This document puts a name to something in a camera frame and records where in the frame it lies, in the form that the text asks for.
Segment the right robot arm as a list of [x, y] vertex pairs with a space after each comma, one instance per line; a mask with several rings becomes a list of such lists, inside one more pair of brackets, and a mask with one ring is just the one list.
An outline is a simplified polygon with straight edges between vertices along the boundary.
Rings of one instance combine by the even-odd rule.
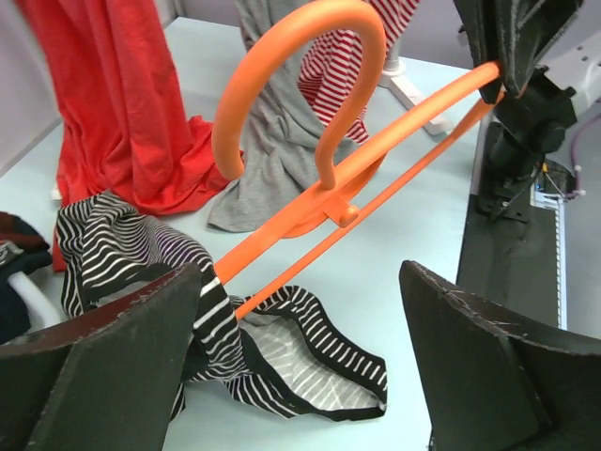
[[600, 35], [547, 63], [541, 60], [567, 31], [581, 1], [457, 1], [475, 65], [497, 62], [499, 80], [481, 88], [502, 126], [487, 169], [501, 177], [529, 174], [557, 151], [566, 131], [600, 98]]

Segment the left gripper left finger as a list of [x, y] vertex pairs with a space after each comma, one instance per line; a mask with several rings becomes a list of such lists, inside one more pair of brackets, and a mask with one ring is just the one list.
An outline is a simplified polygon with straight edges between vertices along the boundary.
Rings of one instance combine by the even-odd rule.
[[162, 449], [201, 285], [188, 264], [2, 346], [2, 449]]

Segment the orange plastic hanger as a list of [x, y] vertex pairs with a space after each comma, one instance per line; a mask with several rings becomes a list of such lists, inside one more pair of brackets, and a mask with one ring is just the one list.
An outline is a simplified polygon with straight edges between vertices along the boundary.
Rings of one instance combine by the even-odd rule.
[[238, 179], [244, 172], [244, 163], [239, 153], [240, 134], [251, 106], [265, 83], [287, 58], [306, 42], [334, 29], [356, 32], [362, 42], [363, 56], [355, 85], [323, 132], [316, 147], [315, 162], [319, 180], [222, 257], [215, 265], [215, 272], [222, 283], [228, 283], [274, 243], [313, 214], [325, 214], [339, 227], [238, 307], [238, 319], [252, 312], [271, 293], [285, 285], [343, 238], [348, 231], [431, 164], [492, 108], [484, 101], [477, 101], [450, 136], [367, 206], [357, 209], [349, 205], [345, 192], [349, 184], [364, 185], [372, 177], [376, 164], [392, 148], [419, 130], [431, 118], [443, 113], [481, 87], [498, 80], [501, 76], [501, 66], [496, 61], [486, 62], [469, 71], [413, 107], [345, 160], [335, 164], [334, 151], [378, 84], [386, 55], [385, 33], [378, 14], [363, 1], [314, 1], [284, 17], [259, 40], [240, 62], [223, 92], [213, 126], [212, 148], [218, 169], [227, 179]]

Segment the black white striped tank top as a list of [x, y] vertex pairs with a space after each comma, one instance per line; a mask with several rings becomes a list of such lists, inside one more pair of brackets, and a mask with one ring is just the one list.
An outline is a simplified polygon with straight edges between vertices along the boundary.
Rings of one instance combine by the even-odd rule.
[[201, 272], [181, 379], [217, 381], [236, 401], [283, 418], [378, 418], [387, 408], [384, 360], [331, 323], [305, 288], [278, 288], [242, 319], [207, 250], [105, 192], [62, 208], [55, 244], [66, 265], [61, 303], [75, 318], [185, 264]]

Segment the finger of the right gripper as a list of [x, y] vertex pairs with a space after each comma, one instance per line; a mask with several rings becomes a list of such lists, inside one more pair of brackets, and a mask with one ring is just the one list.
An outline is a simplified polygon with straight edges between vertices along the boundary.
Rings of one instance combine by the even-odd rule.
[[500, 76], [480, 88], [485, 103], [495, 103], [501, 87], [516, 86], [516, 1], [455, 0], [475, 67], [495, 62]]
[[550, 47], [576, 19], [578, 0], [514, 1], [511, 9], [511, 92], [520, 94]]

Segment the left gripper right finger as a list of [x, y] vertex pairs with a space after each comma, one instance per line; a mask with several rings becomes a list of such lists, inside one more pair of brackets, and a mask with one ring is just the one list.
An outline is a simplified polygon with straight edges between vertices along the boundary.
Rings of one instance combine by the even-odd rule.
[[399, 285], [431, 450], [597, 450], [600, 342], [406, 260]]

